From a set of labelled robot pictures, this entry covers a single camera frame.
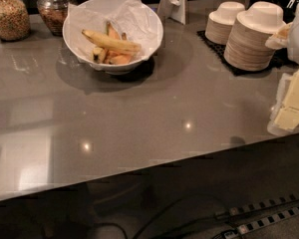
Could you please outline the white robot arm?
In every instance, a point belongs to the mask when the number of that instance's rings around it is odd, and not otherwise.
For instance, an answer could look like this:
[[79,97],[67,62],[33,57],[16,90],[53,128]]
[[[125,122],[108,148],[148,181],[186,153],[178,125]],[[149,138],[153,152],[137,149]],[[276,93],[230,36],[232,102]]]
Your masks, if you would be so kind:
[[[286,48],[287,58],[299,65],[299,4],[294,20],[269,37],[265,46],[274,50]],[[281,136],[292,133],[298,125],[299,69],[292,75],[287,73],[282,75],[267,130]]]

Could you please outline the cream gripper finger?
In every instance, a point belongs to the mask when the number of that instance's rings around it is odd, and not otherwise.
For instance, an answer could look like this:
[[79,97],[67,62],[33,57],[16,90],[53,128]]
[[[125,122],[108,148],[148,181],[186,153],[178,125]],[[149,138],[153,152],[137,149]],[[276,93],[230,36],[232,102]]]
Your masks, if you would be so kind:
[[299,111],[293,108],[282,108],[274,123],[281,129],[292,131],[299,125]]

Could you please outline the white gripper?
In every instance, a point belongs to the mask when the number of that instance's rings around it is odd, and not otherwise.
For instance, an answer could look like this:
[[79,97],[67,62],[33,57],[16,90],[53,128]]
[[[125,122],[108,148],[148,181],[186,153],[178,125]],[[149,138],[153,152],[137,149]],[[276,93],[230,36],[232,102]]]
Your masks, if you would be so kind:
[[[289,31],[292,24],[288,23],[281,27],[275,34],[265,42],[269,49],[280,50],[287,47]],[[284,108],[291,108],[299,111],[299,70],[293,74],[286,96],[283,100]]]

